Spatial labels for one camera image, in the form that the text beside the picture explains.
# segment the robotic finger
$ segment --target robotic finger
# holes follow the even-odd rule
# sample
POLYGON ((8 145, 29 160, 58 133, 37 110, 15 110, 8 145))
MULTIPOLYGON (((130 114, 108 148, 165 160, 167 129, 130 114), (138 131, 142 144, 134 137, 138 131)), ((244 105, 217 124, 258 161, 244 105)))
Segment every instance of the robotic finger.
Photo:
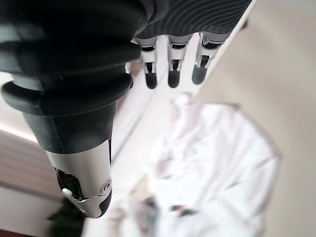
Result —
POLYGON ((200 84, 250 3, 1 0, 0 71, 13 75, 2 95, 23 112, 63 194, 88 217, 102 216, 112 197, 116 103, 132 84, 126 63, 142 54, 147 86, 154 89, 157 37, 168 36, 168 84, 174 88, 186 45, 200 32, 193 75, 200 84))

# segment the white garment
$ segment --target white garment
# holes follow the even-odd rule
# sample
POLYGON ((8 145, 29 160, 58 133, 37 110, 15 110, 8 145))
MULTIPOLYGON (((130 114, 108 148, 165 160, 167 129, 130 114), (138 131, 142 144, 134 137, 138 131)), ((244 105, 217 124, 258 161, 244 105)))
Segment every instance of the white garment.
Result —
POLYGON ((150 188, 158 237, 257 237, 278 159, 236 107, 175 101, 178 119, 155 145, 150 188), (171 206, 197 211, 179 217, 171 206))

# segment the black rubber finger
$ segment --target black rubber finger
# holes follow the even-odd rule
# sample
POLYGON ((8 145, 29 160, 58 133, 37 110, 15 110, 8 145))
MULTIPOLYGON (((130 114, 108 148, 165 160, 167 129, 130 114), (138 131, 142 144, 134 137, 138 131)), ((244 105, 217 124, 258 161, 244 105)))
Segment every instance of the black rubber finger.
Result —
POLYGON ((176 88, 179 85, 180 72, 177 70, 169 71, 168 84, 171 88, 176 88))
POLYGON ((206 71, 207 69, 205 67, 200 67, 200 68, 194 67, 193 74, 192 74, 192 81, 195 85, 199 85, 204 81, 206 71))
POLYGON ((155 89, 155 87, 157 86, 156 73, 146 74, 146 84, 149 89, 155 89))

